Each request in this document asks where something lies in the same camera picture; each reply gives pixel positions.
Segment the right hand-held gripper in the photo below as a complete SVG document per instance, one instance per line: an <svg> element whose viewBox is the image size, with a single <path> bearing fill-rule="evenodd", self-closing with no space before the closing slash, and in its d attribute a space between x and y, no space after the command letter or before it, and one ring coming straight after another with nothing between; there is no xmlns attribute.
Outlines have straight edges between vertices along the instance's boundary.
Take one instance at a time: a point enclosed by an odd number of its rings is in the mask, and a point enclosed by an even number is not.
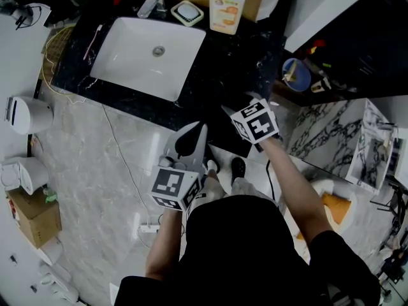
<svg viewBox="0 0 408 306"><path fill-rule="evenodd" d="M244 94L255 99L255 102L237 112L227 106L221 106L240 137L255 145L279 134L276 116L268 101L257 92L247 91Z"/></svg>

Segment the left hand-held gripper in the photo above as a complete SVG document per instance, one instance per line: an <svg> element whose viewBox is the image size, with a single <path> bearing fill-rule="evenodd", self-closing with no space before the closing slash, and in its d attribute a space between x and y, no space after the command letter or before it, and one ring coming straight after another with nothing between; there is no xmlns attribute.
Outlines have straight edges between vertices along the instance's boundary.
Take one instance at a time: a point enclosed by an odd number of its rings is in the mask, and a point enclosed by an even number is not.
<svg viewBox="0 0 408 306"><path fill-rule="evenodd" d="M152 168L149 182L149 196L160 207L185 212L201 191L207 133L206 124L192 122L170 135L164 148L167 156Z"/></svg>

